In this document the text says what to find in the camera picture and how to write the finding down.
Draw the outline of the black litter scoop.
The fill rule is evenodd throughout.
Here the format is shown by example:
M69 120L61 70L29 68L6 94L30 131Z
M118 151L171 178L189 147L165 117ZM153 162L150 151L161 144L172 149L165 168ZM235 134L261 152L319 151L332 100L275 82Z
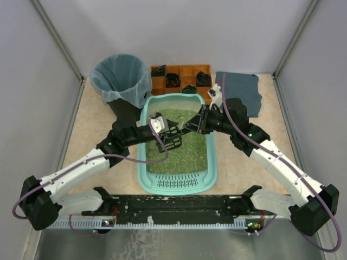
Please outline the black litter scoop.
M188 134L190 131L187 129L179 129L180 134L179 135L167 135L167 132L164 132L162 134L159 134L159 137L163 144L165 145L165 148L170 151L177 148L180 148L182 146L182 136L185 134Z

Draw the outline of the teal plastic litter box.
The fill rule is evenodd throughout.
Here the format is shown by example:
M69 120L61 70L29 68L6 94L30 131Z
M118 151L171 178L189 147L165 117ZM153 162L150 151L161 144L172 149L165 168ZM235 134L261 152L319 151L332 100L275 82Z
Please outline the teal plastic litter box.
M140 117L140 125L146 125L149 116L161 109L181 109L195 111L200 110L204 104L203 98L198 94L165 94L152 96L147 99ZM155 174L147 171L147 165L138 164L138 181L140 186L147 192L164 196L182 196L194 194L210 189L217 179L217 156L215 139L212 133L204 135L207 145L206 170L196 173L181 174ZM165 156L157 148L152 159L146 158L148 152L146 145L154 142L149 141L138 145L138 159L153 160L155 164Z

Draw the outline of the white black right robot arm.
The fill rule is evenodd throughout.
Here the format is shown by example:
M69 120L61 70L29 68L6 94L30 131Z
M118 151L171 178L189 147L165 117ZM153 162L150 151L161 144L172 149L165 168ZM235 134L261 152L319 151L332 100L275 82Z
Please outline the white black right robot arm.
M183 127L198 134L216 131L229 135L237 149L261 164L287 190L284 195L252 186L242 196L254 209L289 219L307 236L313 236L336 214L339 190L332 184L324 186L290 161L262 128L249 122L239 98L227 99L222 109L216 104L202 105Z

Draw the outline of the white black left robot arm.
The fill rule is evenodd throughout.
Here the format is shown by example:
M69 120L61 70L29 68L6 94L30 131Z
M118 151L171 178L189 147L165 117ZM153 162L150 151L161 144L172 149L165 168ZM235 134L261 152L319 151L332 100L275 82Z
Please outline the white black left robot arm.
M51 226L58 218L81 213L84 216L106 215L111 212L112 196L102 187L85 193L71 194L70 190L93 175L105 171L124 159L129 159L128 148L133 145L157 141L168 152L170 131L177 123L159 116L148 120L147 125L122 125L115 122L107 137L75 163L40 179L31 176L22 187L16 203L34 230Z

